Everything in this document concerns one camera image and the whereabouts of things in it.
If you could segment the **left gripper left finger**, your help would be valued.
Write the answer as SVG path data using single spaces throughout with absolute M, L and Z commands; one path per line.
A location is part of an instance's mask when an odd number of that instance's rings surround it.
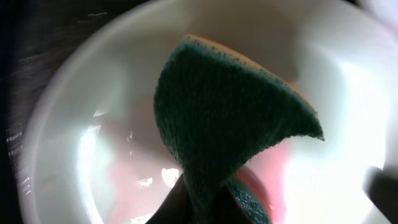
M 182 174 L 146 224 L 189 224 L 193 208 Z

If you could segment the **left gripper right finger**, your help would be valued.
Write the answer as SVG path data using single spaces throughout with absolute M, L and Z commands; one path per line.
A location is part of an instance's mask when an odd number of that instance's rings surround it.
M 214 197 L 213 223 L 253 224 L 227 185 L 222 187 Z

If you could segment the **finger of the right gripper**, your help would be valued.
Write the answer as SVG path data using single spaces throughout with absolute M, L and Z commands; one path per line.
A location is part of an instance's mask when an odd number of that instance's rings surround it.
M 397 166 L 369 168 L 363 189 L 376 208 L 397 224 Z

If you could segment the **pale green plate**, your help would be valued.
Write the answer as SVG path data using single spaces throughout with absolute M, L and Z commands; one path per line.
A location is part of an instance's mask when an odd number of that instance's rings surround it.
M 386 223 L 364 192 L 397 167 L 397 38 L 342 1 L 154 1 L 87 40 L 30 120 L 19 163 L 26 223 L 145 223 L 182 170 L 153 93 L 182 35 L 215 40 L 289 81 L 325 140 L 290 138 L 247 165 L 274 223 Z

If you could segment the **green yellow sponge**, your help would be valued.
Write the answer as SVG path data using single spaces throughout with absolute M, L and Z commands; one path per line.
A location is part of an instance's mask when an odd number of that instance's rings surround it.
M 264 193 L 240 168 L 284 139 L 323 139 L 317 112 L 289 84 L 221 44 L 186 35 L 165 64 L 154 94 L 163 143 L 182 167 L 193 216 L 213 223 L 227 185 L 253 223 L 270 223 Z

